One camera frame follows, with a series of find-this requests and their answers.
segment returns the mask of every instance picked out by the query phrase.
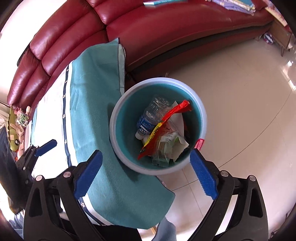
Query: red leather sofa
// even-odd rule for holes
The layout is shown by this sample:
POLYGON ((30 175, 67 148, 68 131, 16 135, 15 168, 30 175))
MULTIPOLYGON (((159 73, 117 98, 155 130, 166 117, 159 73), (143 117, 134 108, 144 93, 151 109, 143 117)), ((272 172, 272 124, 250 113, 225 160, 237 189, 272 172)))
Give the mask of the red leather sofa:
POLYGON ((36 33, 19 62, 7 102, 33 109, 62 70, 86 48, 119 38, 126 88, 217 49, 266 32, 273 17, 262 0, 255 14, 188 0, 144 6, 143 0, 68 0, 36 33))

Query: white bottle cap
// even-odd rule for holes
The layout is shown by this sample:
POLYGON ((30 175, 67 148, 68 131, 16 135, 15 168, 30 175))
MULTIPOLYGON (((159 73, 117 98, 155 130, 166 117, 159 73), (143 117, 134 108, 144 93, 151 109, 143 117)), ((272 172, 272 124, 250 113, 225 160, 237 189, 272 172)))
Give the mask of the white bottle cap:
POLYGON ((136 137, 138 140, 142 140, 142 139, 144 138, 144 137, 141 136, 138 132, 136 132, 135 137, 136 137))

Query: trash can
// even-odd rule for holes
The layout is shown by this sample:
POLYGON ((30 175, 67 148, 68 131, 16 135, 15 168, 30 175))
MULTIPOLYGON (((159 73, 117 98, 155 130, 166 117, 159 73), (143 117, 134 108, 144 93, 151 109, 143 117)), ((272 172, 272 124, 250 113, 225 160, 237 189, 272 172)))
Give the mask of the trash can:
POLYGON ((109 125, 110 141, 117 157, 132 170, 148 175, 163 175, 182 169, 190 162, 191 150, 201 148, 206 130, 207 115, 198 95, 183 82, 164 77, 144 80, 124 93, 113 109, 109 125), (168 167, 152 165, 149 156, 137 159, 143 147, 135 137, 137 121, 155 95, 178 104, 186 99, 193 108, 182 114, 189 131, 189 149, 168 167))

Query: white wall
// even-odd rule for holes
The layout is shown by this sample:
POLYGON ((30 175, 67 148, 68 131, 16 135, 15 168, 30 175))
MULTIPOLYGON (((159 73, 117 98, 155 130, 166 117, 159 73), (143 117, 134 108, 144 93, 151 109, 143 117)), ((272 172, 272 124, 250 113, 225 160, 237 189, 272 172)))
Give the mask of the white wall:
POLYGON ((66 0, 24 0, 13 12, 0 38, 0 100, 7 94, 17 70, 17 60, 45 21, 66 0))

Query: navy stripe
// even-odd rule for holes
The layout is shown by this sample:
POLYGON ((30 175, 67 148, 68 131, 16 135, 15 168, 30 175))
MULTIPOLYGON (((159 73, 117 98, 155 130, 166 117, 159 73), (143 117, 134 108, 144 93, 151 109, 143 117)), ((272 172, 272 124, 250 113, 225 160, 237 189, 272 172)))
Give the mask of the navy stripe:
MULTIPOLYGON (((69 65, 67 66, 67 69, 66 69, 66 79, 65 79, 64 90, 63 90, 63 131, 64 131, 64 143, 65 143, 65 152, 66 152, 66 156, 67 156, 67 163, 68 163, 68 167, 71 167, 72 162, 71 162, 71 157, 70 157, 70 153, 69 153, 69 149, 68 149, 67 132, 66 132, 66 86, 67 86, 67 82, 68 82, 68 73, 69 73, 69 65)), ((84 204, 84 200, 82 197, 79 199, 79 203, 80 203, 82 209, 85 211, 85 213, 87 213, 87 215, 89 215, 99 225, 105 225, 103 222, 101 222, 95 216, 93 216, 90 213, 90 211, 88 211, 88 209, 86 208, 86 206, 84 204)))

